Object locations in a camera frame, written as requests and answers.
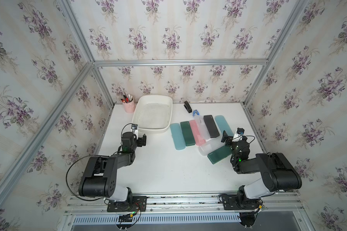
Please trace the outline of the pink pencil case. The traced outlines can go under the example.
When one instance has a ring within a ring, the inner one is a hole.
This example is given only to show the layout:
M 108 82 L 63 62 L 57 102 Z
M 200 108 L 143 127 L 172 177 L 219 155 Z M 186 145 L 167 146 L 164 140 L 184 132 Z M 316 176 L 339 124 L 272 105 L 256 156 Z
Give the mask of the pink pencil case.
M 195 120 L 190 120 L 189 123 L 190 123 L 192 134 L 193 134 L 193 137 L 194 137 L 194 140 L 195 140 L 195 144 L 197 146 L 201 146 L 201 145 L 205 144 L 206 140 L 201 136 L 196 121 Z

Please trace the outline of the white plastic storage box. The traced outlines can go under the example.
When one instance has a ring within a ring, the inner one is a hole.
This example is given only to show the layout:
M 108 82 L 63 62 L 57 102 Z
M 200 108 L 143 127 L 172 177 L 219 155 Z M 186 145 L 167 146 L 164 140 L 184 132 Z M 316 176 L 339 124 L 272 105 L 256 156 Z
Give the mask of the white plastic storage box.
M 136 105 L 132 123 L 138 125 L 138 133 L 164 133 L 171 124 L 173 100 L 164 95 L 142 96 Z

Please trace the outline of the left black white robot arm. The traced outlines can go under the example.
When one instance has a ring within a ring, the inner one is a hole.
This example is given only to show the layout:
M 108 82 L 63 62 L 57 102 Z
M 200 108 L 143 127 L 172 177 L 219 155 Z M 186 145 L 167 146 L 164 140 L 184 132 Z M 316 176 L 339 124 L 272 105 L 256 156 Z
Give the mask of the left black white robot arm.
M 111 156 L 93 156 L 89 159 L 78 189 L 80 196 L 132 203 L 132 191 L 117 184 L 117 172 L 133 164 L 136 149 L 146 145 L 147 136 L 144 134 L 139 138 L 133 132 L 125 132 L 121 141 L 122 145 Z

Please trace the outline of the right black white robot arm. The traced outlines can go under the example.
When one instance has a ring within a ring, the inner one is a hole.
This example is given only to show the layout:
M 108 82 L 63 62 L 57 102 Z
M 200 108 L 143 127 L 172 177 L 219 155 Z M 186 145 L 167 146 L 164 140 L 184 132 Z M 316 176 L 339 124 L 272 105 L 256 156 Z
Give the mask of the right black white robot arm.
M 302 187 L 300 175 L 282 153 L 256 154 L 250 159 L 250 143 L 240 134 L 236 140 L 225 131 L 221 142 L 231 148 L 230 163 L 237 174 L 259 172 L 261 178 L 251 184 L 239 187 L 236 202 L 244 208 L 258 202 L 262 197 L 280 190 L 297 190 Z

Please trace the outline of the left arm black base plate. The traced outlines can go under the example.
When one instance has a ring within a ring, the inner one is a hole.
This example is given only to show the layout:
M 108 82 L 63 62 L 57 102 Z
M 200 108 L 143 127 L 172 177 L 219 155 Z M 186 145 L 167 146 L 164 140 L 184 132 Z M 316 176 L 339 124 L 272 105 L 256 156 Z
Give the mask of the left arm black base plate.
M 133 196 L 130 202 L 109 201 L 107 212 L 145 212 L 146 207 L 146 196 Z

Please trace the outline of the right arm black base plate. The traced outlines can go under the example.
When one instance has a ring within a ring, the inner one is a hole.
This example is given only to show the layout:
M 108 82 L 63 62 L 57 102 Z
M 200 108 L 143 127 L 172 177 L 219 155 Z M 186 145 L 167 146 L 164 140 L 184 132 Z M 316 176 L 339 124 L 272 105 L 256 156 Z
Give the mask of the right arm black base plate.
M 224 210 L 258 210 L 262 205 L 260 199 L 248 199 L 243 194 L 221 194 L 219 201 Z

